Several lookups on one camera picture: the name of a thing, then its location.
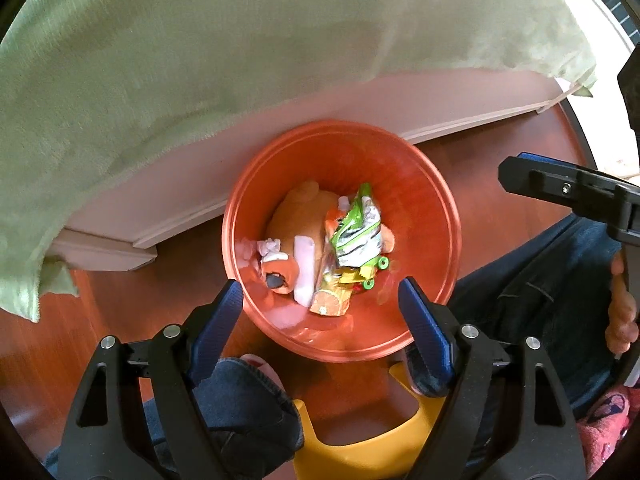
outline yellow plastic chair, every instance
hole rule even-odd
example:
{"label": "yellow plastic chair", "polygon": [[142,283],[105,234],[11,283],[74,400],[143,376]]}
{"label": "yellow plastic chair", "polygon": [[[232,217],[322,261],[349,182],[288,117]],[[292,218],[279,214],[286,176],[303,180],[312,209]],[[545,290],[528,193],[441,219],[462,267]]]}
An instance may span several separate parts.
{"label": "yellow plastic chair", "polygon": [[438,418],[444,398],[430,399],[414,393],[402,363],[393,365],[389,374],[417,399],[418,411],[394,430],[356,444],[328,446],[320,442],[305,403],[294,401],[305,433],[305,445],[293,459],[298,480],[381,480],[411,469]]}

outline jeans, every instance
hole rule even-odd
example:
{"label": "jeans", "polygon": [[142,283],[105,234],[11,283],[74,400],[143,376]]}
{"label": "jeans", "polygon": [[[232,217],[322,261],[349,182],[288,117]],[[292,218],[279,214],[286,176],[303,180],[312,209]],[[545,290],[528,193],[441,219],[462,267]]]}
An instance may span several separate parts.
{"label": "jeans", "polygon": [[[236,480],[257,480],[293,458],[304,442],[298,410],[270,378],[236,358],[218,362],[193,395],[227,470]],[[145,403],[146,422],[162,466],[176,471],[153,400]],[[57,477],[58,451],[45,467]]]}
{"label": "jeans", "polygon": [[[490,338],[519,342],[536,336],[545,346],[579,418],[611,384],[614,357],[609,323],[610,261],[620,244],[602,224],[570,215],[522,247],[459,280],[449,307],[462,323]],[[428,393],[429,371],[414,346],[407,349],[416,385]],[[226,466],[238,480],[263,478],[303,444],[298,412],[276,384],[238,359],[223,359],[194,390]],[[474,453],[491,435],[496,402],[487,403]],[[153,401],[146,419],[162,465],[175,467]],[[54,474],[57,450],[46,461]]]}
{"label": "jeans", "polygon": [[[606,226],[571,214],[542,234],[456,283],[449,308],[489,338],[519,343],[537,337],[551,359],[576,419],[612,384],[615,359],[609,324],[610,263],[620,243]],[[414,345],[407,361],[415,385],[435,380]],[[491,436],[498,396],[490,390],[471,462]]]}

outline metal screw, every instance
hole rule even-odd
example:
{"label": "metal screw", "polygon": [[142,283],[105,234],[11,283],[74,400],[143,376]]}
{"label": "metal screw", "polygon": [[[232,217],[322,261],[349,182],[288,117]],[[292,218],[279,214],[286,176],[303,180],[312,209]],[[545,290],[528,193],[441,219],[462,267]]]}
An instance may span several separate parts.
{"label": "metal screw", "polygon": [[114,338],[114,336],[112,336],[112,335],[108,335],[107,337],[103,337],[102,341],[100,341],[100,346],[102,348],[104,348],[105,350],[108,350],[109,348],[111,348],[115,344],[116,344],[116,338]]}
{"label": "metal screw", "polygon": [[527,337],[527,346],[532,350],[537,350],[538,348],[540,348],[540,341],[538,341],[537,338],[533,336],[529,336]]}
{"label": "metal screw", "polygon": [[172,338],[180,335],[180,327],[178,325],[169,325],[162,330],[164,337]]}
{"label": "metal screw", "polygon": [[476,337],[478,337],[479,332],[475,326],[465,325],[462,327],[462,335],[464,337],[468,337],[469,339],[475,339]]}

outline bucket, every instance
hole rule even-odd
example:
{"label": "bucket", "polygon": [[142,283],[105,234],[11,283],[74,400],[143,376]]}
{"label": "bucket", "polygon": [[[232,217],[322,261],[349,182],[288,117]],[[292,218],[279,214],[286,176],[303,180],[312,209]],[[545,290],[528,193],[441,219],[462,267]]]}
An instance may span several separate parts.
{"label": "bucket", "polygon": [[[338,195],[372,185],[382,221],[396,238],[388,269],[354,294],[344,316],[308,311],[264,284],[256,242],[286,193],[306,180]],[[388,356],[412,342],[398,309],[398,283],[413,276],[428,298],[446,303],[458,276],[458,210],[436,167],[400,137],[368,124],[319,121],[269,143],[244,169],[222,228],[226,273],[244,290],[244,311],[269,338],[324,362]]]}

